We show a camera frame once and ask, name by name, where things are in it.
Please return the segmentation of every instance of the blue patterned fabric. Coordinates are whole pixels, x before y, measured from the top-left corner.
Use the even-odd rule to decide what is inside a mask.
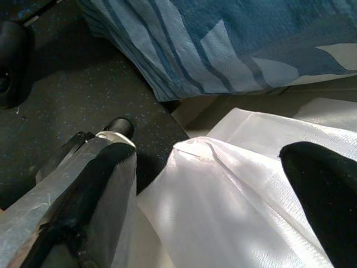
[[[79,0],[159,101],[357,73],[357,0]]]

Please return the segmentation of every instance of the dark speckled floor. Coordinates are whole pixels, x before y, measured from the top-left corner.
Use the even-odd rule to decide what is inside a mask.
[[[38,168],[78,131],[98,132],[111,119],[136,127],[138,190],[163,168],[172,145],[187,138],[156,101],[135,67],[106,40],[91,36],[74,0],[32,26],[36,47],[25,79],[28,98],[0,110],[0,207],[35,185]]]

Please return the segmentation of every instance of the white plastic sheet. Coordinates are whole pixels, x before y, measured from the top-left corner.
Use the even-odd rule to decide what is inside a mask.
[[[138,198],[175,266],[332,267],[278,154],[311,141],[356,160],[357,134],[234,109],[209,136],[176,144]]]

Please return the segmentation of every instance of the black rubber tip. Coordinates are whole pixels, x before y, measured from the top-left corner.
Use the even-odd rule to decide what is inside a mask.
[[[133,124],[123,117],[112,120],[103,130],[115,131],[123,134],[127,138],[132,138],[134,134]]]

